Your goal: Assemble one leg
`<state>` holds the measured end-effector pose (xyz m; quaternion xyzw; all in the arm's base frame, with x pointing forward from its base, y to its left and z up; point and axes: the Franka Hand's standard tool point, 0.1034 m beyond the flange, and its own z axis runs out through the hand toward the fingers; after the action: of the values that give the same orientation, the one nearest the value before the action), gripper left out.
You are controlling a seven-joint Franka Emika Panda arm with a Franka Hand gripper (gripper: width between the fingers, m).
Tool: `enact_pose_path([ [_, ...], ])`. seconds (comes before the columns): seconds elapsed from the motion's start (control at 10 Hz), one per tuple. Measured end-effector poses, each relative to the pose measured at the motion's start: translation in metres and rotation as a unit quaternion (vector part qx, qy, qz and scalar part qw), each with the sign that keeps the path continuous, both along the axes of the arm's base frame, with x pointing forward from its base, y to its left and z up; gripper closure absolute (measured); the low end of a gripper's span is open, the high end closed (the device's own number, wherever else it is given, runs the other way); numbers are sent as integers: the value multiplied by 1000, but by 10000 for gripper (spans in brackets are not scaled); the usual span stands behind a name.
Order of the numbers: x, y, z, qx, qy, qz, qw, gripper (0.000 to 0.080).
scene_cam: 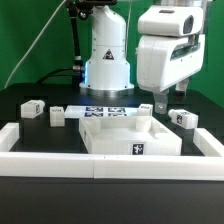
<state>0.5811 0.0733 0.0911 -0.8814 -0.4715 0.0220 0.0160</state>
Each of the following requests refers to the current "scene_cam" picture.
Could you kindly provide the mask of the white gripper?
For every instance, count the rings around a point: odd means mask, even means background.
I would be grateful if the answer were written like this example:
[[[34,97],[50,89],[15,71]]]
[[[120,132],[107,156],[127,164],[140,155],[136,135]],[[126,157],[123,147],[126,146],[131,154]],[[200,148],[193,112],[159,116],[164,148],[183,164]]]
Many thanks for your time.
[[[176,84],[175,94],[185,97],[189,80],[201,70],[205,36],[191,45],[187,37],[142,36],[137,48],[137,83],[154,93],[155,112],[167,112],[168,93],[162,92]]]

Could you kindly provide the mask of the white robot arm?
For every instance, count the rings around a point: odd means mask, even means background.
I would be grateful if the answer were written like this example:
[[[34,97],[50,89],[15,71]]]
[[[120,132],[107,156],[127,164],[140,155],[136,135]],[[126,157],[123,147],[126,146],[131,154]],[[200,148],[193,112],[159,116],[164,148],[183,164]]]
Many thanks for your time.
[[[137,85],[153,93],[155,111],[167,111],[170,87],[186,94],[189,77],[201,70],[205,23],[212,0],[154,0],[138,19]],[[116,97],[134,89],[126,60],[124,19],[106,4],[93,9],[92,53],[85,65],[83,93]]]

